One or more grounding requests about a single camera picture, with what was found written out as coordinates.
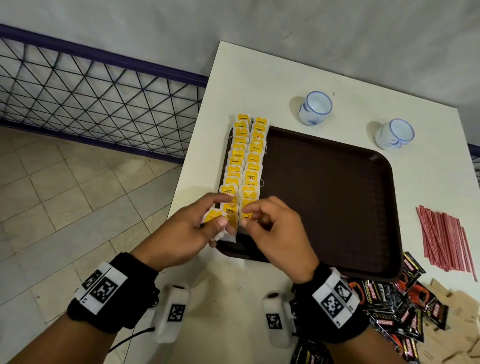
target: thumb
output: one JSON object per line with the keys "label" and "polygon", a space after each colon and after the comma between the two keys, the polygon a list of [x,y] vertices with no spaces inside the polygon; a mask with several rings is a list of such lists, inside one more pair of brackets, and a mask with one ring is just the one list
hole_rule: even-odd
{"label": "thumb", "polygon": [[228,219],[225,216],[219,216],[209,222],[203,224],[203,226],[198,229],[202,234],[202,240],[205,244],[212,240],[215,235],[221,232],[228,224]]}
{"label": "thumb", "polygon": [[255,243],[257,245],[267,235],[267,231],[262,228],[258,224],[258,222],[250,220],[249,218],[243,218],[242,220],[240,220],[240,225],[245,228],[245,230],[249,233],[253,240],[255,240]]}

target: white table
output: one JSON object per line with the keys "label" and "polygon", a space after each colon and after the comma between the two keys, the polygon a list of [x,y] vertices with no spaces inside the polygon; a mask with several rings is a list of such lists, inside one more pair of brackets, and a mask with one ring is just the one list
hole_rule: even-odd
{"label": "white table", "polygon": [[[307,127],[294,115],[299,97],[313,90],[327,93],[334,106],[324,123]],[[455,108],[220,42],[169,215],[217,189],[231,127],[228,115],[238,112],[267,117],[280,128],[375,150],[372,121],[408,120],[415,140],[400,150],[380,151],[393,170],[403,249],[427,271],[422,281],[435,277],[447,288],[480,300],[480,284],[471,274],[444,272],[423,257],[415,211],[424,205],[459,218],[480,274],[480,190]],[[269,344],[261,309],[268,291],[287,289],[282,272],[207,248],[187,266],[160,275],[157,285],[174,281],[192,287],[180,337],[173,347],[159,348],[140,336],[130,345],[128,363],[156,363],[151,358],[159,355],[169,363],[289,362],[293,348]],[[142,324],[150,324],[148,315]]]}

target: cup rim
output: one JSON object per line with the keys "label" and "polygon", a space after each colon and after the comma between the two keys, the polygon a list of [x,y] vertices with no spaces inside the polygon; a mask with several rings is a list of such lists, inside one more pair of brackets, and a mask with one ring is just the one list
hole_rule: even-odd
{"label": "cup rim", "polygon": [[[394,131],[392,129],[392,122],[395,121],[395,120],[403,121],[405,124],[407,124],[410,127],[410,129],[412,130],[412,134],[413,134],[411,139],[402,139],[397,134],[394,133]],[[410,123],[406,120],[403,120],[403,119],[400,119],[400,118],[392,119],[392,120],[389,121],[388,127],[390,128],[390,131],[395,136],[395,138],[397,138],[398,140],[401,140],[402,142],[411,142],[415,138],[415,130],[413,129],[413,126],[411,126]]]}
{"label": "cup rim", "polygon": [[[311,94],[322,94],[324,96],[326,96],[326,98],[328,99],[328,101],[330,102],[330,110],[326,113],[322,113],[322,112],[318,112],[318,111],[315,111],[311,106],[310,104],[308,103],[308,96],[310,96]],[[318,115],[328,115],[332,109],[333,109],[333,102],[331,100],[330,97],[328,97],[327,94],[323,93],[322,91],[312,91],[312,92],[309,92],[307,97],[305,98],[305,102],[307,103],[308,107],[315,113],[315,114],[318,114]]]}

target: white device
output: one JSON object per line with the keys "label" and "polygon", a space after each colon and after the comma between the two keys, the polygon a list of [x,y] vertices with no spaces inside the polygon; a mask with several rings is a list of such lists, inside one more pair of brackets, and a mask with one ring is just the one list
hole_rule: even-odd
{"label": "white device", "polygon": [[158,298],[152,319],[152,326],[155,327],[154,340],[158,343],[175,342],[190,301],[190,289],[168,284]]}
{"label": "white device", "polygon": [[292,345],[295,325],[288,301],[278,292],[269,292],[262,300],[268,339],[276,348]]}

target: ceramic cup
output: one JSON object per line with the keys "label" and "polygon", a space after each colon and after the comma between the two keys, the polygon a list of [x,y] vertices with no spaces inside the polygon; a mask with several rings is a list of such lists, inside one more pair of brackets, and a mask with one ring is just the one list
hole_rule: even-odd
{"label": "ceramic cup", "polygon": [[386,122],[375,134],[375,143],[383,150],[399,149],[415,137],[413,127],[403,119]]}
{"label": "ceramic cup", "polygon": [[323,122],[332,111],[332,100],[323,92],[310,92],[299,110],[299,118],[305,125],[318,125]]}

